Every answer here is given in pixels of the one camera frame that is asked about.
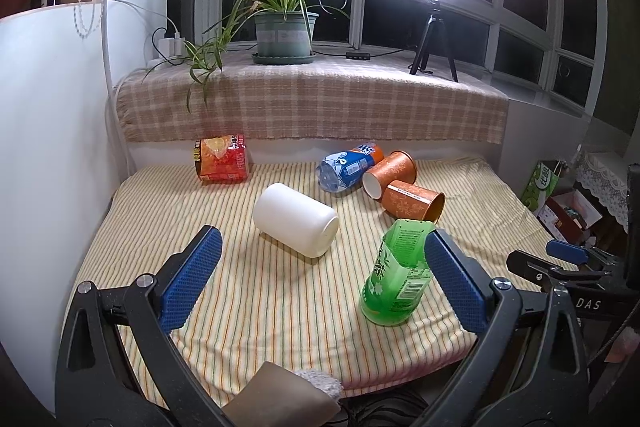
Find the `white lace cloth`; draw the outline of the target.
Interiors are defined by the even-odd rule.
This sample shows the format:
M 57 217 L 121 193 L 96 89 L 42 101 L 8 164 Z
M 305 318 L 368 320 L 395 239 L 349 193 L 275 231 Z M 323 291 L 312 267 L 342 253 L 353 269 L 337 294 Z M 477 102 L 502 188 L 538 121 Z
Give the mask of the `white lace cloth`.
M 614 152 L 582 150 L 576 166 L 576 180 L 628 231 L 627 164 Z

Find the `green tissue box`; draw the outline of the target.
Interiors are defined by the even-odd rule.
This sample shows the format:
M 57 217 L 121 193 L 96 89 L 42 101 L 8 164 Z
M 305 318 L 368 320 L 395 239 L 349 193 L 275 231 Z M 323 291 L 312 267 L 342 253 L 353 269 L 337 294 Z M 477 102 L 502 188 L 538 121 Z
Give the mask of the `green tissue box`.
M 567 168 L 564 160 L 537 162 L 521 196 L 521 202 L 534 216 L 544 207 Z

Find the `orange paper cup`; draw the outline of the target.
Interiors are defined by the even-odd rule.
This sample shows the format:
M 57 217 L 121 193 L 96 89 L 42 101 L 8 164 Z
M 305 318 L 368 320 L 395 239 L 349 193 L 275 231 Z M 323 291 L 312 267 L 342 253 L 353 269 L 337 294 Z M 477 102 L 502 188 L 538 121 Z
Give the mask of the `orange paper cup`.
M 386 186 L 382 206 L 397 219 L 436 222 L 444 210 L 445 195 L 396 180 Z
M 413 183 L 418 176 L 416 163 L 404 150 L 394 150 L 362 176 L 364 191 L 373 199 L 380 200 L 392 182 Z

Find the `white plastic cup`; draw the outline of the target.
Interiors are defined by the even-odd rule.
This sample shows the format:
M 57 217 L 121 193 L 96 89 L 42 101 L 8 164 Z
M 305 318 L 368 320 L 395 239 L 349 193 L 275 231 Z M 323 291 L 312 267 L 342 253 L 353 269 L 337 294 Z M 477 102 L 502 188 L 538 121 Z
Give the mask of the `white plastic cup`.
M 322 204 L 282 183 L 273 183 L 257 199 L 256 228 L 307 258 L 319 258 L 335 239 L 340 218 Z

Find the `white power strip chargers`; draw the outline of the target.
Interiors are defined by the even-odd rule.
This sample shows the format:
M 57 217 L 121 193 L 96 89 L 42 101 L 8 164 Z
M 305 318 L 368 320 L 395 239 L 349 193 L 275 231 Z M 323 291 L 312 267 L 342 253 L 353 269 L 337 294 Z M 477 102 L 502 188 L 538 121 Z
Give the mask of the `white power strip chargers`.
M 152 38 L 152 47 L 156 57 L 149 60 L 146 66 L 149 69 L 180 66 L 184 63 L 183 57 L 184 39 L 178 37 Z

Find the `green tea bottle cup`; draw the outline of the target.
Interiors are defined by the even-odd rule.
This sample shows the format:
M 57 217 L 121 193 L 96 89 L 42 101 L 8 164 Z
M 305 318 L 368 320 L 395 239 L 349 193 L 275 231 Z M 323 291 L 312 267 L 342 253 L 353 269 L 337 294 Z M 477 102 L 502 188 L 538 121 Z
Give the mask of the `green tea bottle cup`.
M 367 320 L 396 326 L 419 306 L 432 279 L 425 241 L 435 230 L 431 221 L 397 219 L 386 231 L 361 289 L 360 309 Z

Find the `brown sleeve cuff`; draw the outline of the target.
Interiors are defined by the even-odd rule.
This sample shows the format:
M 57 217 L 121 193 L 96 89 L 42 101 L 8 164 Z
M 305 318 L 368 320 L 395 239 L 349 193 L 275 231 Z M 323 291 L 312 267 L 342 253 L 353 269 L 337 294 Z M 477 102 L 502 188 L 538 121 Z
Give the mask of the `brown sleeve cuff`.
M 341 410 L 342 383 L 319 369 L 265 362 L 222 411 L 235 426 L 323 426 Z

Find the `orange paper cup front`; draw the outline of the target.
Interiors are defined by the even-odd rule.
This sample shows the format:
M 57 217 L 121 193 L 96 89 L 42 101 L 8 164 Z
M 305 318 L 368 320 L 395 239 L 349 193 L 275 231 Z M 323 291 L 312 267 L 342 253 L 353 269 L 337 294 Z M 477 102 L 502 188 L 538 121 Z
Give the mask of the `orange paper cup front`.
M 445 195 L 396 180 L 386 186 L 382 206 L 397 219 L 436 222 L 444 210 Z

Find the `orange paper cup rear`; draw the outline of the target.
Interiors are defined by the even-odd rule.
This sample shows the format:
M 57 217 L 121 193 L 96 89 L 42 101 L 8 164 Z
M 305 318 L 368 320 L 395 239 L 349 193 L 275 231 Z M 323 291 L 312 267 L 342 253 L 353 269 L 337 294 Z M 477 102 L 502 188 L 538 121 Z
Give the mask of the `orange paper cup rear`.
M 380 200 L 392 182 L 413 183 L 418 176 L 416 163 L 404 150 L 394 150 L 362 176 L 364 191 L 373 199 Z

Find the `striped yellow mat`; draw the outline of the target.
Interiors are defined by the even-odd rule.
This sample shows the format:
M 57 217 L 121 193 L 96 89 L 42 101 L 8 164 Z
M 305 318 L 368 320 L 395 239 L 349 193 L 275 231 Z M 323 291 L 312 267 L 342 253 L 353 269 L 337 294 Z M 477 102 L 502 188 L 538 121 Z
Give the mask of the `striped yellow mat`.
M 340 227 L 322 257 L 305 258 L 255 227 L 258 196 L 278 182 L 336 210 Z M 77 277 L 126 286 L 213 225 L 224 252 L 188 321 L 171 335 L 212 398 L 229 402 L 265 362 L 320 369 L 346 395 L 362 395 L 457 362 L 474 341 L 436 284 L 404 324 L 364 318 L 361 287 L 392 222 L 359 188 L 323 192 L 311 162 L 258 165 L 238 184 L 203 184 L 189 166 L 146 167 L 115 193 Z

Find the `blue soda bottle cup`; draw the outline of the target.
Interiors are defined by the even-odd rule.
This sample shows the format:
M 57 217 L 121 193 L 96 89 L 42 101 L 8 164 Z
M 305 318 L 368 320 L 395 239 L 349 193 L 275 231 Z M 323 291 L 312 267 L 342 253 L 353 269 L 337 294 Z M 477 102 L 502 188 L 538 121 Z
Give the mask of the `blue soda bottle cup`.
M 330 154 L 317 167 L 318 184 L 323 191 L 332 194 L 346 191 L 357 185 L 363 173 L 383 158 L 382 148 L 373 142 Z

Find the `red orange snack cup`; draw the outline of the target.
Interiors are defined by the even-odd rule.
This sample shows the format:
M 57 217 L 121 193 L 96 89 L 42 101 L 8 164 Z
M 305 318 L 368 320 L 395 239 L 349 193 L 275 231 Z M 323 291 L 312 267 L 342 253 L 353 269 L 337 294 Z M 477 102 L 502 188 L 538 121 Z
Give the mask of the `red orange snack cup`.
M 250 174 L 242 134 L 198 140 L 193 158 L 196 175 L 204 183 L 241 182 Z

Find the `potted spider plant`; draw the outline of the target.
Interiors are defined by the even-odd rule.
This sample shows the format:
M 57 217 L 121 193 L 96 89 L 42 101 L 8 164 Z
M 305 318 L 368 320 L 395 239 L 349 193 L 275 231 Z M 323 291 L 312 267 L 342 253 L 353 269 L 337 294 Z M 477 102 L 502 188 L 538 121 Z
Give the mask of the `potted spider plant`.
M 349 18 L 348 0 L 340 4 L 324 0 L 234 0 L 230 12 L 204 30 L 207 39 L 200 44 L 183 43 L 176 57 L 164 56 L 146 69 L 149 76 L 163 66 L 189 66 L 192 86 L 208 101 L 209 83 L 224 71 L 224 56 L 247 23 L 255 27 L 255 54 L 259 64 L 295 65 L 314 60 L 314 28 L 321 13 Z

